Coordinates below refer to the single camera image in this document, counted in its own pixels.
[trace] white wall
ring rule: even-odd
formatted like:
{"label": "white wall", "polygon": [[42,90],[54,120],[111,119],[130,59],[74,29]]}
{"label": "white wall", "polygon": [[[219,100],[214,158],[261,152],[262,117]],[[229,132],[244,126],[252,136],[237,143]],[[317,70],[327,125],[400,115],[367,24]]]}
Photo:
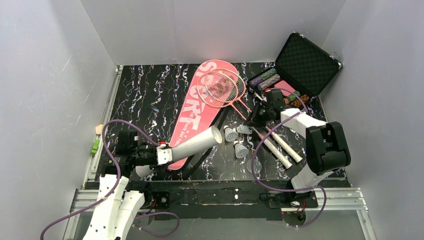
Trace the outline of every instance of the white wall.
{"label": "white wall", "polygon": [[324,42],[345,0],[81,0],[117,65],[274,61],[293,31]]}
{"label": "white wall", "polygon": [[344,68],[322,94],[342,123],[378,239],[423,239],[424,2],[347,0],[323,48]]}
{"label": "white wall", "polygon": [[116,73],[79,0],[1,6],[0,239],[34,240],[69,212]]}

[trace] shuttlecock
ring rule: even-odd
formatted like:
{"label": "shuttlecock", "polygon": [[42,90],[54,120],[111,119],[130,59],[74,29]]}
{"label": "shuttlecock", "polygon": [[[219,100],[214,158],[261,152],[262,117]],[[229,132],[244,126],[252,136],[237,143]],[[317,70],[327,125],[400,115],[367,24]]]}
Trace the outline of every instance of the shuttlecock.
{"label": "shuttlecock", "polygon": [[241,124],[240,126],[238,126],[235,131],[239,134],[252,134],[252,130],[250,127]]}
{"label": "shuttlecock", "polygon": [[238,141],[234,142],[234,148],[235,148],[235,157],[238,159],[242,159],[246,157],[249,153],[249,149],[247,149]]}
{"label": "shuttlecock", "polygon": [[234,129],[230,128],[229,126],[224,126],[224,133],[225,133],[225,140],[227,142],[234,142],[236,138],[239,136],[239,134],[234,131]]}

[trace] racket handle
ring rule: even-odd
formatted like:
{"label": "racket handle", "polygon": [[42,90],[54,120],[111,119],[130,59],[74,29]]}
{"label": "racket handle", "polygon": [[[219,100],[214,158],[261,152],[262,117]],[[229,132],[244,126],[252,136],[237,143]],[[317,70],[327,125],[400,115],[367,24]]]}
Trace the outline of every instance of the racket handle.
{"label": "racket handle", "polygon": [[295,161],[296,163],[299,163],[302,160],[302,157],[299,156],[293,148],[291,148],[277,133],[273,132],[271,133],[272,138],[286,151]]}
{"label": "racket handle", "polygon": [[240,116],[241,116],[241,118],[243,118],[243,120],[246,120],[246,117],[234,105],[231,105],[231,106],[238,114],[240,114]]}
{"label": "racket handle", "polygon": [[249,113],[252,112],[252,110],[240,99],[239,102],[249,111]]}
{"label": "racket handle", "polygon": [[[260,139],[264,139],[264,136],[256,130],[256,128],[252,127],[252,129],[257,133]],[[292,163],[284,156],[276,146],[269,140],[265,139],[263,141],[265,146],[277,157],[277,159],[284,165],[285,169],[289,169],[292,166]]]}

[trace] open case lid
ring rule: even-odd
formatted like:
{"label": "open case lid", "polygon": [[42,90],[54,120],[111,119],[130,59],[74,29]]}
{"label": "open case lid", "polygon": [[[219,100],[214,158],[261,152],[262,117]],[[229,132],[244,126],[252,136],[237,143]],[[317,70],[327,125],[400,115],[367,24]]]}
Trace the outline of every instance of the open case lid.
{"label": "open case lid", "polygon": [[288,37],[275,60],[281,78],[310,97],[317,96],[342,68],[342,63],[298,32]]}

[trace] floor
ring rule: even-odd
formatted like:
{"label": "floor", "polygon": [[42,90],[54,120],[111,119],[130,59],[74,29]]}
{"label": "floor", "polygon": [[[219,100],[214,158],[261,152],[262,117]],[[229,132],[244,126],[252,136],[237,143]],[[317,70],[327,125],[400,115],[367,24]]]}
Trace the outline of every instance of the floor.
{"label": "floor", "polygon": [[[273,62],[233,63],[240,76],[247,80],[262,70],[272,67]],[[169,142],[173,129],[178,119],[178,113],[184,102],[187,89],[199,64],[171,64],[171,65],[129,65],[124,66],[121,80],[117,89],[113,104],[111,119],[123,119],[132,122],[144,130],[155,141]],[[246,94],[243,101],[253,106],[253,97]],[[307,108],[313,117],[326,120],[320,100],[313,98]],[[233,110],[230,110],[224,125],[236,127],[243,122],[242,118]],[[127,129],[122,125],[110,127],[107,139],[109,148],[114,148],[118,132]],[[277,130],[291,147],[305,156],[304,139],[288,128]],[[190,180],[251,180],[253,176],[247,171],[246,163],[252,159],[253,150],[259,142],[256,135],[241,136],[240,142],[244,144],[250,153],[246,158],[236,159],[232,143],[225,142],[213,148],[210,155],[202,165],[191,175]],[[197,162],[200,155],[193,158],[192,163]],[[265,148],[260,149],[258,158],[262,164],[260,179],[283,180],[294,177],[304,166],[305,160],[300,164],[285,170],[282,164],[276,160]],[[110,159],[102,152],[98,173],[99,175],[110,165]],[[149,180],[179,180],[181,172],[171,173],[162,170],[149,176]],[[335,172],[330,176],[332,179],[345,179],[344,171]],[[140,180],[135,172],[131,174],[131,180]]]}

